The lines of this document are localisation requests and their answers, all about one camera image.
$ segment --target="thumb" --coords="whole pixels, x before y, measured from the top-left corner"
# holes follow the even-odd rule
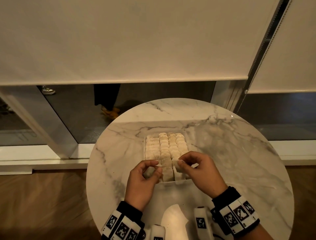
[[[192,168],[191,166],[189,166],[188,164],[186,164],[184,161],[179,160],[178,161],[178,165],[179,167],[186,173],[188,174],[190,177],[192,176],[193,172],[195,171],[194,168]]]
[[[148,181],[153,183],[153,185],[155,185],[159,181],[161,175],[162,175],[162,168],[157,167],[153,175],[150,178],[148,178]]]

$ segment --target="glass pane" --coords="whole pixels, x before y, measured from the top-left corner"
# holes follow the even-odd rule
[[[214,86],[215,81],[54,85],[47,86],[47,89],[43,87],[42,93],[78,143],[95,143],[112,121],[101,110],[101,104],[106,108],[114,104],[122,113],[160,98],[194,98],[210,102]]]
[[[239,116],[268,140],[316,139],[316,92],[248,94]]]
[[[0,146],[45,144],[0,98]]]

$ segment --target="person's left hand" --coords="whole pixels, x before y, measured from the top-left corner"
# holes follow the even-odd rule
[[[156,167],[158,163],[156,160],[141,161],[131,170],[128,177],[124,201],[140,211],[143,211],[149,203],[155,184],[159,182],[162,175],[162,168]],[[145,179],[143,173],[150,166],[155,167],[156,170],[150,178]]]

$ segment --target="white marble table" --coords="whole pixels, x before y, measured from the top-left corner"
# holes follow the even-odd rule
[[[143,160],[143,139],[153,132],[184,130],[194,149],[209,154],[228,185],[258,212],[262,225],[277,239],[288,239],[294,218],[293,191],[287,171],[269,142],[253,126],[216,105],[167,98],[136,106],[101,134],[87,169],[87,196],[100,230],[124,199],[129,171]],[[157,184],[142,221],[166,227],[166,240],[197,239],[193,208],[213,207],[191,180]]]

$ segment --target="wooden floor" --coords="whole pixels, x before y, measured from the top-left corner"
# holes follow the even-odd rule
[[[315,239],[316,167],[288,167],[294,239]],[[0,176],[0,239],[100,239],[89,211],[85,170]]]

